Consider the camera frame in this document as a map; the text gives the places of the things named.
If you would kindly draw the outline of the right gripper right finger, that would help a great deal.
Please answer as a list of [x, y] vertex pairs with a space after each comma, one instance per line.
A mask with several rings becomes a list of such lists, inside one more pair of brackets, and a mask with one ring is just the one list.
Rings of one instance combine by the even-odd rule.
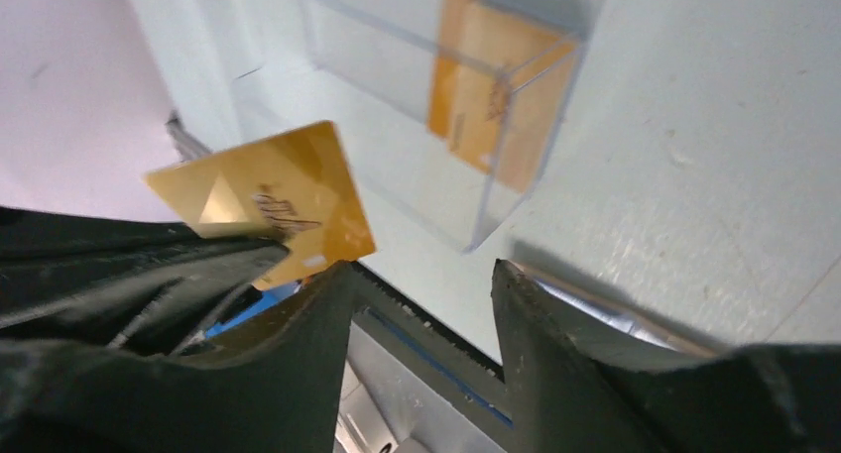
[[661, 347], [495, 264], [494, 318], [518, 452], [836, 452], [840, 349]]

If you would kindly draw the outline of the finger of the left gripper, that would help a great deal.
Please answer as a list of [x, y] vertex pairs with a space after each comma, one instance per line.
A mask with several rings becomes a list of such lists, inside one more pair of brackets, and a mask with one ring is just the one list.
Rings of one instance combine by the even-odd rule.
[[1, 210], [1, 337], [176, 354], [286, 259], [281, 242], [180, 222]]

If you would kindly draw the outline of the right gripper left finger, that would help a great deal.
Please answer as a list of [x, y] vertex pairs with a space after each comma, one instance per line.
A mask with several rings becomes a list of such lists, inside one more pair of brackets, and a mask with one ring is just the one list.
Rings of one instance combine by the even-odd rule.
[[318, 275], [190, 356], [1, 345], [5, 452], [329, 452], [358, 276]]

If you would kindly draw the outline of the tan leather card holder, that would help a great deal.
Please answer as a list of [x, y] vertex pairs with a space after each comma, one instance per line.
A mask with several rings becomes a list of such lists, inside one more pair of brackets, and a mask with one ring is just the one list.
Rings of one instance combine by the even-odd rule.
[[627, 303], [587, 290], [580, 283], [559, 279], [523, 263], [513, 262], [513, 266], [550, 295], [633, 338], [697, 357], [710, 358], [720, 352], [646, 317]]

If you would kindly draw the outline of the clear plastic card box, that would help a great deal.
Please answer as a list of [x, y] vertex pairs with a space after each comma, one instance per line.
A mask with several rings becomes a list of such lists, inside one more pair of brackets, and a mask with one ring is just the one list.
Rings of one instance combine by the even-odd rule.
[[247, 0], [257, 66], [232, 85], [244, 137], [332, 121], [361, 185], [451, 246], [475, 250], [540, 180], [605, 0], [487, 1], [581, 44], [525, 192], [453, 156], [426, 126], [443, 0]]

